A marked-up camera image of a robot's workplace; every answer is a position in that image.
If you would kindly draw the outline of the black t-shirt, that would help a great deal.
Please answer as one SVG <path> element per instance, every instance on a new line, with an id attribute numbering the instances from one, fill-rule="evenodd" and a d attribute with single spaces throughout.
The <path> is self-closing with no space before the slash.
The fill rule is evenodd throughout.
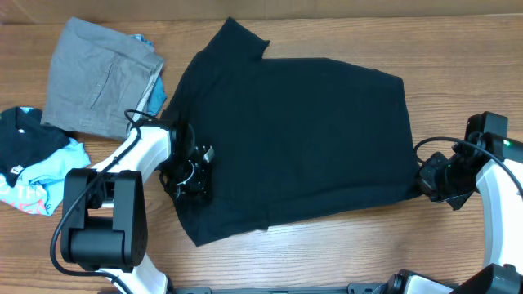
<path id="1" fill-rule="evenodd" d="M 267 47 L 226 20 L 163 111 L 215 150 L 208 199 L 175 203 L 194 244 L 419 196 L 401 78 Z"/>

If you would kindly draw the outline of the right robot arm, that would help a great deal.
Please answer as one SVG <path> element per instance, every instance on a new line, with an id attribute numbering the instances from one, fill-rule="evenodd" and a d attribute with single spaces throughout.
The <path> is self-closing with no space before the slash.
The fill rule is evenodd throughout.
<path id="1" fill-rule="evenodd" d="M 463 139 L 452 139 L 453 155 L 434 153 L 422 161 L 417 180 L 432 202 L 454 210 L 478 193 L 484 227 L 484 267 L 450 286 L 402 270 L 377 293 L 522 294 L 522 143 L 507 136 L 508 119 L 484 112 L 471 116 Z"/>

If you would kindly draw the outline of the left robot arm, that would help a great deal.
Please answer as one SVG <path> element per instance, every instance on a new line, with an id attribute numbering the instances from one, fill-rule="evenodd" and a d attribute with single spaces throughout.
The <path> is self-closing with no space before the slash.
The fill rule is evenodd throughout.
<path id="1" fill-rule="evenodd" d="M 195 144 L 187 122 L 132 121 L 128 138 L 106 160 L 66 175 L 52 264 L 66 275 L 107 278 L 121 293 L 172 293 L 171 279 L 146 254 L 144 184 L 159 171 L 172 201 L 207 202 L 214 157 L 212 146 Z"/>

